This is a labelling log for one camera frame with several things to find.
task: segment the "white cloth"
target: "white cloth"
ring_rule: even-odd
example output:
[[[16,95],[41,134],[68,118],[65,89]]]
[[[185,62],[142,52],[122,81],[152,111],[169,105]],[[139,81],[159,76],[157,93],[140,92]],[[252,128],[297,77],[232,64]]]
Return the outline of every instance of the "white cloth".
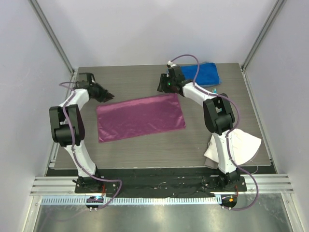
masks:
[[[233,130],[231,135],[236,164],[241,165],[251,160],[259,149],[262,140],[240,129]],[[210,145],[204,156],[217,163],[219,162],[214,136],[211,137]]]

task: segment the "purple cloth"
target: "purple cloth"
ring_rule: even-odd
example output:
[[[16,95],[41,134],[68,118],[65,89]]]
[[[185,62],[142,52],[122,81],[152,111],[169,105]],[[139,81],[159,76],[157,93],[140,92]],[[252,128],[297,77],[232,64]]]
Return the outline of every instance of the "purple cloth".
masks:
[[[163,94],[97,107],[100,143],[185,128],[177,94]]]

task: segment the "folded blue towel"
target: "folded blue towel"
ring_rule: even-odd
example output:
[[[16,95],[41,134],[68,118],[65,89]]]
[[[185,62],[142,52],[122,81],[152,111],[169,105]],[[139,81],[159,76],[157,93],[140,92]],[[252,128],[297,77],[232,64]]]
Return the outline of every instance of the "folded blue towel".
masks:
[[[186,80],[193,80],[195,73],[197,72],[197,65],[182,65],[181,69]],[[200,64],[196,83],[203,87],[210,87],[221,84],[216,64]]]

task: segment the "reflective floor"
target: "reflective floor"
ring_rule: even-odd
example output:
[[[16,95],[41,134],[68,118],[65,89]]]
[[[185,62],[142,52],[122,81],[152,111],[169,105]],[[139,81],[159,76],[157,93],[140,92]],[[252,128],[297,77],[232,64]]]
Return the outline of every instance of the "reflective floor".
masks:
[[[239,195],[236,207],[254,195]],[[244,211],[219,205],[110,206],[89,212],[83,205],[41,206],[35,232],[291,232],[280,194],[262,194]]]

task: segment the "cable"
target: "cable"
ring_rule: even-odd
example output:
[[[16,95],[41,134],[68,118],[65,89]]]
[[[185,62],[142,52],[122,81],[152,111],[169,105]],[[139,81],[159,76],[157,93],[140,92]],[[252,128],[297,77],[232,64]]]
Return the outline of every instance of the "cable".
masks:
[[[102,178],[98,178],[94,175],[92,175],[91,173],[89,173],[80,163],[79,161],[77,160],[77,157],[76,157],[76,153],[75,153],[75,149],[74,149],[74,146],[75,146],[75,136],[74,136],[74,129],[73,129],[73,126],[72,126],[72,123],[70,121],[70,118],[68,116],[68,113],[66,111],[66,106],[70,103],[70,101],[74,98],[76,92],[73,88],[71,87],[68,87],[66,85],[64,85],[66,83],[60,83],[59,86],[62,86],[62,87],[65,87],[69,90],[72,91],[72,94],[70,95],[70,97],[65,101],[65,103],[63,104],[63,107],[62,107],[62,111],[63,111],[63,114],[67,120],[67,123],[69,125],[69,128],[70,128],[70,132],[71,132],[71,136],[72,136],[72,147],[71,147],[71,150],[72,150],[72,153],[73,153],[73,157],[74,157],[74,160],[75,160],[75,163],[77,164],[77,166],[83,170],[88,176],[90,176],[91,178],[95,179],[95,180],[98,180],[98,181],[103,181],[103,182],[119,182],[119,188],[117,189],[116,193],[112,196],[112,198],[107,202],[105,203],[104,205],[101,205],[98,207],[98,209],[102,209],[102,208],[105,208],[106,206],[108,206],[113,200],[114,198],[118,195],[121,187],[122,187],[122,180],[120,179],[116,179],[116,180],[108,180],[108,179],[102,179]]]
[[[214,97],[223,98],[223,99],[229,101],[229,102],[235,107],[235,109],[236,109],[236,112],[237,112],[237,115],[238,115],[237,121],[236,121],[234,127],[226,134],[227,153],[228,153],[228,156],[229,156],[229,158],[230,158],[232,164],[233,164],[235,167],[237,167],[239,170],[241,170],[241,171],[243,171],[244,173],[248,174],[248,175],[252,178],[252,180],[253,180],[253,182],[254,182],[254,184],[255,184],[255,186],[256,186],[256,196],[255,196],[255,199],[253,200],[253,202],[252,202],[250,205],[248,205],[248,206],[246,206],[246,207],[243,207],[243,208],[236,208],[236,209],[235,209],[235,208],[232,208],[231,210],[234,210],[234,211],[241,211],[241,210],[249,209],[251,206],[253,206],[253,205],[256,203],[256,201],[257,201],[257,199],[258,199],[258,196],[259,196],[259,187],[258,187],[258,184],[257,184],[256,179],[254,178],[254,176],[253,176],[250,172],[248,172],[248,171],[246,171],[245,169],[243,169],[243,168],[241,168],[240,166],[238,166],[238,165],[235,163],[235,161],[232,159],[232,155],[231,155],[231,151],[230,151],[230,144],[229,144],[229,139],[228,139],[229,134],[230,134],[233,130],[235,130],[235,129],[237,128],[237,126],[239,125],[239,122],[240,122],[240,112],[239,112],[239,108],[237,107],[237,105],[235,104],[235,102],[234,102],[233,100],[227,98],[226,96],[223,96],[223,95],[220,95],[220,94],[217,94],[217,93],[208,92],[208,91],[204,90],[203,88],[199,87],[198,85],[196,85],[196,79],[197,79],[197,75],[198,75],[198,72],[199,72],[199,61],[198,61],[198,59],[197,59],[195,56],[193,56],[193,55],[184,54],[184,55],[181,55],[181,56],[178,56],[178,57],[174,58],[171,62],[173,62],[174,60],[176,60],[176,59],[178,59],[178,58],[180,58],[180,57],[193,57],[193,58],[197,61],[197,72],[196,72],[196,74],[195,74],[195,76],[194,76],[194,79],[193,79],[193,86],[194,86],[194,88],[196,88],[196,89],[199,90],[200,92],[202,92],[202,93],[204,93],[204,94],[207,94],[207,95],[209,95],[209,96],[214,96]]]

